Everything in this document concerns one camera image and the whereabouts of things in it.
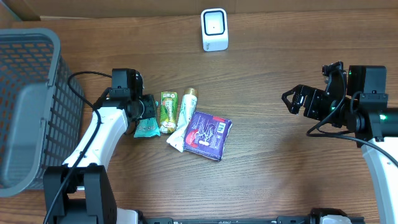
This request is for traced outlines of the teal snack pouch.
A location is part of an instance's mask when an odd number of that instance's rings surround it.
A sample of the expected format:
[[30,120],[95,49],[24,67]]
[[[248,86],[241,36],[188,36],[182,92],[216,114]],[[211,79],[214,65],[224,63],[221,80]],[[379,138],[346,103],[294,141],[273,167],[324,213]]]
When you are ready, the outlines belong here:
[[152,138],[160,136],[160,129],[156,118],[140,120],[134,133],[135,138]]

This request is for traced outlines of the green drink carton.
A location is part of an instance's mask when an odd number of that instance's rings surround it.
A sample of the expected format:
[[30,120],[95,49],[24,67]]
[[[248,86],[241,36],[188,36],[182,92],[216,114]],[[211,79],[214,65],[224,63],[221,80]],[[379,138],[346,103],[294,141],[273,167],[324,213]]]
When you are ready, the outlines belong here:
[[160,132],[171,134],[177,127],[178,94],[172,91],[163,91],[160,102]]

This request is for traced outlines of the white tube gold cap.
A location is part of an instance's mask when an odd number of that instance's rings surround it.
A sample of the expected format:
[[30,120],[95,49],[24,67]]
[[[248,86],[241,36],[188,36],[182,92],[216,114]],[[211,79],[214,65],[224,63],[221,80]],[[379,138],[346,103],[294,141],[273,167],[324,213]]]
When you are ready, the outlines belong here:
[[187,126],[196,110],[198,91],[194,88],[187,88],[182,97],[180,113],[177,121],[177,128],[167,139],[167,143],[179,152],[183,152],[183,142]]

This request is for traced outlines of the purple snack package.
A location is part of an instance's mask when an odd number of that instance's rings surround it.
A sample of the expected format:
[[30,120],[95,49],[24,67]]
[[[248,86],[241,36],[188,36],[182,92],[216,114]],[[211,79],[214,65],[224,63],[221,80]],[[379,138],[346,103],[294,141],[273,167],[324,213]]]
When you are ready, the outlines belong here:
[[183,150],[220,161],[232,127],[230,119],[194,112],[183,139]]

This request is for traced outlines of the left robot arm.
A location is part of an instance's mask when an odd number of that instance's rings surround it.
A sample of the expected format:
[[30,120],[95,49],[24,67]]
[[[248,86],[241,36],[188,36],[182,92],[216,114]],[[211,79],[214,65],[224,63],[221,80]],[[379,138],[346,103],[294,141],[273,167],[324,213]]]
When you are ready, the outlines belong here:
[[156,116],[155,100],[143,93],[144,80],[135,69],[115,68],[109,78],[111,86],[89,104],[91,123],[75,150],[44,172],[44,223],[146,222],[141,211],[116,205],[107,168],[129,127]]

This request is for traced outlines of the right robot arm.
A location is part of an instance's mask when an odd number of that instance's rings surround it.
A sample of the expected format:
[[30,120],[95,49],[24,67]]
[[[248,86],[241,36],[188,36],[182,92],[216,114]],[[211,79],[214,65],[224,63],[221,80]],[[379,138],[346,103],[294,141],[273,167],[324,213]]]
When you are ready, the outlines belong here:
[[387,68],[343,62],[322,67],[326,88],[297,85],[282,94],[288,111],[318,123],[306,135],[354,141],[371,174],[381,223],[397,223],[397,108],[388,107]]

